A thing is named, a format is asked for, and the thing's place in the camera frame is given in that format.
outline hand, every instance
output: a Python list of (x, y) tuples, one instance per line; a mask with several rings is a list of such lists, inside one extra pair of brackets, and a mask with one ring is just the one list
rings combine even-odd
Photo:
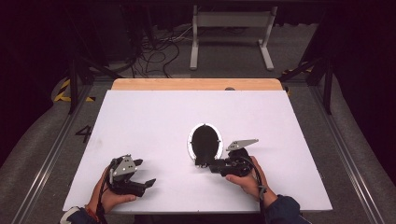
[[(91, 196), (90, 202), (87, 204), (88, 207), (91, 209), (96, 214), (96, 206), (99, 201), (99, 191), (100, 188), (102, 187), (102, 182), (105, 181), (105, 176), (106, 176), (106, 169), (102, 173), (102, 177), (99, 179), (99, 181), (96, 183), (95, 188), (93, 189), (93, 193)], [(102, 206), (105, 209), (105, 213), (110, 212), (117, 204), (120, 203), (128, 203), (136, 200), (136, 196), (133, 194), (125, 194), (125, 195), (119, 195), (113, 193), (107, 185), (107, 182), (105, 181), (105, 185), (103, 187), (103, 195), (102, 195)]]
[[(250, 158), (252, 159), (253, 164), (256, 166), (257, 170), (259, 171), (259, 175), (262, 178), (262, 184), (267, 188), (267, 192), (264, 193), (263, 195), (264, 207), (267, 208), (271, 203), (273, 203), (277, 199), (277, 196), (272, 192), (272, 190), (268, 186), (264, 171), (260, 167), (256, 158), (253, 156), (251, 156)], [(246, 176), (239, 177), (237, 175), (226, 175), (225, 178), (228, 181), (236, 185), (239, 185), (245, 193), (253, 196), (253, 198), (258, 202), (260, 196), (259, 196), (259, 186), (257, 184), (256, 175), (257, 175), (256, 172), (252, 170), (250, 174)]]

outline white board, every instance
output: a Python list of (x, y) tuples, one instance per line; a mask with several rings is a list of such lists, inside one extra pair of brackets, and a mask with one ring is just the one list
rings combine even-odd
[(259, 211), (240, 187), (194, 166), (188, 136), (199, 123), (214, 125), (224, 147), (233, 140), (259, 139), (247, 151), (276, 194), (293, 197), (303, 211), (332, 209), (284, 91), (108, 91), (64, 211), (86, 204), (105, 167), (125, 154), (144, 161), (133, 181), (157, 181), (136, 202), (115, 207), (115, 213)]

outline metal leg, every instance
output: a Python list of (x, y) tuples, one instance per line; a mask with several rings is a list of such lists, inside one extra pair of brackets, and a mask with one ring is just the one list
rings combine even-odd
[(267, 26), (266, 26), (265, 37), (264, 37), (264, 39), (259, 40), (260, 50), (262, 51), (262, 57), (264, 58), (264, 62), (265, 62), (265, 65), (266, 65), (268, 71), (274, 70), (274, 65), (272, 63), (270, 54), (268, 52), (267, 44), (268, 44), (268, 39), (270, 38), (272, 27), (274, 25), (274, 20), (276, 17), (276, 10), (277, 10), (277, 7), (272, 7), (271, 15), (270, 15), (270, 18), (268, 19)]
[(198, 68), (198, 24), (197, 24), (198, 9), (194, 6), (192, 16), (192, 49), (190, 70), (197, 70)]
[(301, 66), (295, 68), (293, 71), (287, 73), (285, 76), (282, 76), (282, 77), (278, 78), (278, 80), (279, 80), (280, 82), (287, 81), (287, 80), (289, 80), (290, 78), (299, 75), (300, 73), (302, 73), (302, 72), (305, 71), (306, 69), (308, 69), (308, 68), (314, 66), (314, 65), (315, 65), (317, 62), (319, 62), (320, 60), (321, 60), (320, 58), (317, 58), (317, 59), (313, 60), (312, 62), (305, 63), (305, 64), (303, 64), (303, 65), (301, 65)]
[(327, 71), (327, 59), (322, 58), (312, 67), (311, 73), (306, 78), (308, 86), (317, 86)]

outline black sleeve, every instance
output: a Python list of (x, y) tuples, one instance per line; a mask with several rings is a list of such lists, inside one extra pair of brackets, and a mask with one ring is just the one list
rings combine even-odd
[(59, 224), (97, 224), (84, 208), (72, 207), (61, 218)]
[(278, 195), (276, 201), (265, 209), (267, 224), (306, 224), (310, 223), (300, 216), (300, 205), (291, 197)]

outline black fabric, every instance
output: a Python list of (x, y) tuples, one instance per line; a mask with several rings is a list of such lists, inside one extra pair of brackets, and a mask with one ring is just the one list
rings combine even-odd
[(320, 9), (322, 17), (300, 64), (316, 58), (332, 59), (345, 45), (356, 23), (358, 12), (353, 5), (326, 6)]
[(7, 1), (0, 6), (1, 164), (24, 132), (52, 106), (66, 70), (47, 3)]
[[(271, 7), (224, 7), (198, 6), (200, 11), (271, 11)], [(160, 30), (172, 31), (181, 24), (192, 23), (193, 6), (160, 6), (150, 7), (150, 17), (153, 25)], [(319, 23), (326, 6), (282, 6), (277, 8), (274, 24), (312, 24)]]
[(71, 35), (67, 41), (72, 41), (71, 44), (77, 47), (81, 56), (108, 66), (100, 36), (95, 27), (102, 24), (94, 23), (92, 9), (86, 5), (57, 5), (57, 7), (59, 7), (59, 12), (62, 13), (57, 19), (62, 20), (62, 28), (67, 29), (67, 32)]
[(361, 131), (396, 184), (396, 15), (385, 1), (351, 10), (358, 15), (334, 60), (334, 73)]
[(276, 201), (267, 207), (265, 222), (271, 224), (309, 223), (300, 216), (300, 205), (293, 198), (283, 195), (278, 195)]
[(71, 224), (97, 224), (96, 222), (88, 213), (85, 211), (84, 208), (79, 208), (78, 211), (71, 214), (66, 219), (67, 221), (71, 222)]

